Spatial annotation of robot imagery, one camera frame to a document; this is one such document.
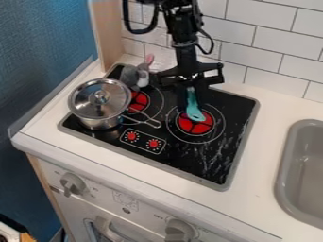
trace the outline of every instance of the oven door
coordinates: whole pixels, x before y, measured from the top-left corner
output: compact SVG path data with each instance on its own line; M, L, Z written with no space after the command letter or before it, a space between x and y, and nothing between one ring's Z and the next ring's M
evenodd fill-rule
M82 198L52 191L76 242L164 242L164 238Z

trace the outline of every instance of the teal spatula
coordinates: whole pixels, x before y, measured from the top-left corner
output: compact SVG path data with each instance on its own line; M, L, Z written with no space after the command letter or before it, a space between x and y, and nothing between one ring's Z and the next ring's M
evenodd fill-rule
M206 120L205 116L203 115L202 111L198 108L198 104L196 101L196 92L193 87L189 87L187 89L187 108L186 114L188 117L196 122L204 122Z

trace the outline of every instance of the tile backsplash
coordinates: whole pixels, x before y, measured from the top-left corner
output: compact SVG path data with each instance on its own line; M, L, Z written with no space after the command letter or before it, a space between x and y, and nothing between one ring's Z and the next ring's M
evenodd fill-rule
M204 29L215 40L201 61L225 63L227 82L245 83L283 94L323 102L323 0L199 0ZM153 8L130 3L132 26L146 27ZM153 68L176 64L162 15L146 35L123 29L126 52L154 53ZM208 48L210 43L200 38Z

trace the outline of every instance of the blue wall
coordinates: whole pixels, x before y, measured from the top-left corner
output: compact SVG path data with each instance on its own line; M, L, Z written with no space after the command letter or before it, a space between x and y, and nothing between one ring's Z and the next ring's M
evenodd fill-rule
M60 223L7 128L91 55L86 0L0 0L0 214L42 242Z

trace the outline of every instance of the lid handle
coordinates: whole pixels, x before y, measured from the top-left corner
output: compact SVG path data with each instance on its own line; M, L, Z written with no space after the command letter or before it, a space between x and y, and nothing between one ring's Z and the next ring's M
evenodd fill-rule
M99 90L94 93L95 103L98 105L106 104L109 99L109 94L106 91Z

